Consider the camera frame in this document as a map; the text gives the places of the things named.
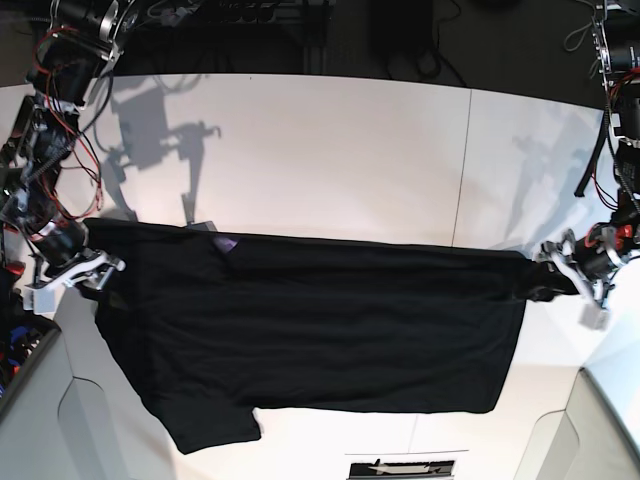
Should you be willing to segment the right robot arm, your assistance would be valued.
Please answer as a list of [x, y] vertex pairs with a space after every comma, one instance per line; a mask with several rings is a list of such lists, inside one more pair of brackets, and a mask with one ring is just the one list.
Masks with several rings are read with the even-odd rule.
[[24, 236], [37, 265], [30, 290], [59, 285], [100, 291], [122, 260], [88, 245], [81, 215], [56, 192], [62, 163], [86, 147], [96, 124], [80, 123], [94, 81], [114, 82], [113, 69], [138, 23], [139, 1], [53, 1], [49, 28], [33, 50], [27, 75], [34, 92], [24, 97], [1, 148], [1, 223]]

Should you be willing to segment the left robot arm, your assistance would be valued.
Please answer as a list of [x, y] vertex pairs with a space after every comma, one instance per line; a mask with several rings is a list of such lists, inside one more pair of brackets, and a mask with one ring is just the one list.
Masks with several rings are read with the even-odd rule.
[[591, 68], [604, 90], [604, 110], [591, 157], [574, 191], [588, 186], [609, 210], [582, 237], [572, 230], [541, 244], [522, 297], [547, 302], [580, 295], [606, 305], [618, 272], [639, 257], [639, 4], [593, 1], [584, 35], [593, 39]]

